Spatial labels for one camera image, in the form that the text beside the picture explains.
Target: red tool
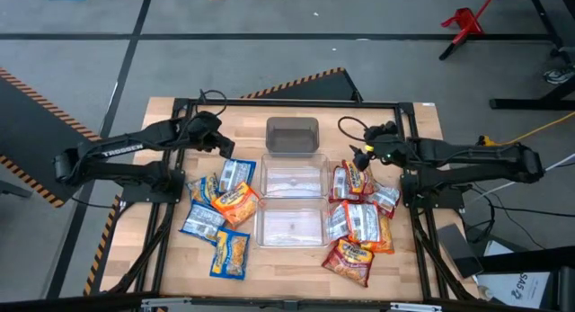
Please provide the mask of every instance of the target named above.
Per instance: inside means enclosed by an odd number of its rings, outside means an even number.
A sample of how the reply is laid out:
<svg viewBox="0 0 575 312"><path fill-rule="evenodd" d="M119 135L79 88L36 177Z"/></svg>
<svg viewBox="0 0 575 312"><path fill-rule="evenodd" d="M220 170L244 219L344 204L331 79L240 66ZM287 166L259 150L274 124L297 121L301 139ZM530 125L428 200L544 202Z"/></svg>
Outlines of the red tool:
<svg viewBox="0 0 575 312"><path fill-rule="evenodd" d="M454 51L455 47L467 38L469 34L484 34L482 26L479 24L478 19L485 11L485 8L492 0L487 0L476 15L473 15L473 11L467 7L458 9L456 14L448 19L447 21L441 23L441 26L446 28L451 23L456 22L461 28L459 34L451 41L451 44L447 49L439 56L439 60L445 60Z"/></svg>

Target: black and orange hazard tape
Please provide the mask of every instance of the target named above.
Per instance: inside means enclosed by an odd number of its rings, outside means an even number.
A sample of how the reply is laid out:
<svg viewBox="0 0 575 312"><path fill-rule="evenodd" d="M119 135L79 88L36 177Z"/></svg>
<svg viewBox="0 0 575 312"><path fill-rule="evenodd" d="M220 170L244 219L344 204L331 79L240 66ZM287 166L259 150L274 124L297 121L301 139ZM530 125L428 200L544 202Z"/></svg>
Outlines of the black and orange hazard tape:
<svg viewBox="0 0 575 312"><path fill-rule="evenodd" d="M98 247L96 247L96 254L93 256L93 263L90 267L90 273L88 274L88 279L84 285L84 296L90 295L92 292L92 288L94 285L94 280L98 271L100 269L100 265L102 264L102 257L108 246L109 240L111 240L110 233L116 218L116 215L119 214L119 203L121 202L121 197L116 195L114 197L114 202L111 205L110 212L108 213L108 219L106 219L106 225L104 226L104 230L102 232L102 237L100 238L100 243Z"/></svg>
<svg viewBox="0 0 575 312"><path fill-rule="evenodd" d="M323 71L321 73L317 73L315 75L310 75L310 76L296 79L295 81L292 81L292 82L287 82L284 84L275 85L275 86L270 87L270 88L265 89L265 90L261 90L261 91L255 92L255 93L249 93L247 95L242 95L242 96L240 96L240 98L242 98L242 99L254 99L254 98L258 98L258 97L265 98L267 95L276 93L276 92L281 91L283 89L295 87L295 86L298 86L298 85L301 85L304 83L312 82L318 78L322 78L322 77L337 74L337 73L343 73L343 72L345 72L345 68L342 68L342 67L332 68L330 70L325 70L325 71Z"/></svg>
<svg viewBox="0 0 575 312"><path fill-rule="evenodd" d="M20 81L15 76L11 75L6 71L6 69L0 67L0 78L4 79L9 84L13 85L14 87L18 88L22 93L28 95L34 102L41 105L46 111L49 111L55 117L59 118L66 124L68 124L71 128L75 129L76 131L80 132L84 137L88 138L90 141L99 140L100 137L93 133L91 130L86 128L76 119L72 118L66 112L60 110L54 103L48 101L45 97L38 94L34 89ZM59 208L60 206L64 205L64 202L59 199L56 195L52 194L48 191L44 186L38 183L34 178L30 175L26 174L20 167L18 167L15 163L13 163L9 158L0 154L0 163L4 165L10 172L18 176L21 180L23 180L26 184L28 184L34 191L40 194L46 201L48 201L52 206Z"/></svg>

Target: wooden tabletop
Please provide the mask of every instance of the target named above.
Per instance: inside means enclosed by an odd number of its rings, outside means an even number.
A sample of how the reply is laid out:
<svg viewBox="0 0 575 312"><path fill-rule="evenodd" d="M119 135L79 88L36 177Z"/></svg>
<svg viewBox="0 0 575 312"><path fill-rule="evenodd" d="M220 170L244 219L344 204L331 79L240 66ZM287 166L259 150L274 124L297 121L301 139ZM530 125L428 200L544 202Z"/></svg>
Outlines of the wooden tabletop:
<svg viewBox="0 0 575 312"><path fill-rule="evenodd" d="M147 107L143 127L170 119L173 98L151 98ZM218 107L202 106L202 111L218 111ZM434 104L416 103L416 119L421 137L442 138L438 113ZM223 121L220 132L235 141L234 158L258 162L267 153L265 147L266 120L269 117L315 117L320 126L319 153L330 158L335 166L341 159L351 160L348 145L360 147L359 142L343 136L337 128L337 121L344 115L363 120L368 126L394 120L392 110L380 109L334 109L334 108L290 108L290 107L248 107L228 106L220 116ZM409 123L404 118L407 129ZM349 122L343 128L350 134L362 136L362 128ZM161 160L162 154L154 151L140 151L134 163L146 164ZM224 158L214 154L186 151L184 170L188 180L216 173L221 174ZM372 162L375 178L384 185L399 187L402 170L395 166L383 166ZM255 191L260 189L260 167L252 181ZM254 239L250 241L250 252L245 281L233 281L209 277L214 255L214 246L179 232L190 210L190 199L182 197L176 206L172 230L165 259L164 277L160 293L177 296L210 296L227 298L268 299L370 299L370 300L420 300L420 277L411 231L408 210L400 203L391 221L395 254L376 254L371 268L369 287L362 288L321 267L330 247L321 249L272 249L260 248ZM138 203L125 212L118 221L111 243L110 255L102 278L101 290L115 285L129 266L137 259L144 243L146 225L149 219L150 203ZM461 220L450 209L436 209L437 226L456 223L463 229ZM253 232L253 218L243 223L238 231ZM451 262L446 259L457 275ZM427 258L432 293L438 295L437 279L433 263ZM151 288L155 256L150 260L146 275L145 290ZM477 296L473 281L464 285Z"/></svg>

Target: ramen noodle package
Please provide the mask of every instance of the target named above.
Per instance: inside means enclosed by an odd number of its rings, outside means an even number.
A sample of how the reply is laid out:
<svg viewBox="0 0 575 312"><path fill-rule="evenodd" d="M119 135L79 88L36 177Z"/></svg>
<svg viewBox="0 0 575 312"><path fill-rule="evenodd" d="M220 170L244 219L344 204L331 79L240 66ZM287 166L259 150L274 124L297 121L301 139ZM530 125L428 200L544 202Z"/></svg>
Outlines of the ramen noodle package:
<svg viewBox="0 0 575 312"><path fill-rule="evenodd" d="M215 199L212 206L222 213L233 228L236 228L255 212L259 199L250 186L242 182L232 191Z"/></svg>
<svg viewBox="0 0 575 312"><path fill-rule="evenodd" d="M375 204L351 204L344 201L341 205L345 209L345 218L348 221L348 239L354 243L379 242L381 232L379 217Z"/></svg>
<svg viewBox="0 0 575 312"><path fill-rule="evenodd" d="M343 205L338 205L337 208L332 211L329 230L331 241L349 235L348 221L345 219L345 209Z"/></svg>
<svg viewBox="0 0 575 312"><path fill-rule="evenodd" d="M191 200L190 213L180 231L216 245L216 233L226 223L221 213L211 206Z"/></svg>
<svg viewBox="0 0 575 312"><path fill-rule="evenodd" d="M343 239L328 254L322 267L367 287L374 254Z"/></svg>
<svg viewBox="0 0 575 312"><path fill-rule="evenodd" d="M348 200L352 203L360 202L359 195L349 193L348 176L345 168L337 166L333 170L332 193L329 200L330 203L341 200Z"/></svg>
<svg viewBox="0 0 575 312"><path fill-rule="evenodd" d="M211 202L217 199L216 174L202 177L197 181L187 182L186 186L188 187L188 190L190 190L190 197L192 200L211 205Z"/></svg>
<svg viewBox="0 0 575 312"><path fill-rule="evenodd" d="M221 227L209 276L243 280L248 258L250 235Z"/></svg>
<svg viewBox="0 0 575 312"><path fill-rule="evenodd" d="M389 219L383 214L379 215L379 227L381 227L381 241L378 243L361 244L361 248L369 250L372 253L395 253L392 232L389 228Z"/></svg>
<svg viewBox="0 0 575 312"><path fill-rule="evenodd" d="M377 183L376 191L368 195L366 201L375 204L388 218L393 218L400 196L399 190Z"/></svg>
<svg viewBox="0 0 575 312"><path fill-rule="evenodd" d="M229 192L242 182L251 184L255 164L253 161L227 159L219 179L218 191L220 193Z"/></svg>
<svg viewBox="0 0 575 312"><path fill-rule="evenodd" d="M342 160L341 164L346 170L351 194L360 196L374 192L373 175L369 167L366 171L360 172L353 162Z"/></svg>

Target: concrete floor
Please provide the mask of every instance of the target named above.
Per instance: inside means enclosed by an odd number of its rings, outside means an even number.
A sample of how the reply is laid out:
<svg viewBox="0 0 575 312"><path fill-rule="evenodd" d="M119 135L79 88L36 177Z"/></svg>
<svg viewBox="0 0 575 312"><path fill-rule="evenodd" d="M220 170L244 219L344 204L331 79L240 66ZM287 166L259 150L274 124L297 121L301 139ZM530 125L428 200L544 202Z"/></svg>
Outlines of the concrete floor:
<svg viewBox="0 0 575 312"><path fill-rule="evenodd" d="M143 33L448 33L439 23L483 0L152 0ZM561 0L542 0L567 44L575 22ZM0 33L130 33L142 0L0 0ZM496 0L482 18L492 33L544 33L530 0ZM128 42L0 40L0 67L47 96L87 127L99 130ZM445 139L473 143L480 134L508 140L564 115L550 111L492 111L492 97L536 98L553 88L546 42L472 41L446 62L444 41L171 40L140 41L111 135L141 126L150 96L195 96L216 88L237 97L332 67L345 67L369 101L432 102ZM545 165L570 155L572 122L526 140ZM129 161L130 157L121 160ZM506 206L575 213L572 168L540 183L499 192ZM19 181L3 167L0 179ZM486 188L502 181L483 183ZM97 183L91 202L108 204L119 188ZM37 299L45 291L75 204L52 209L38 196L0 197L0 301ZM478 201L465 220L488 218ZM573 245L568 218L511 213L545 247ZM88 209L62 296L81 295L106 210ZM493 234L536 249L521 229L498 212Z"/></svg>

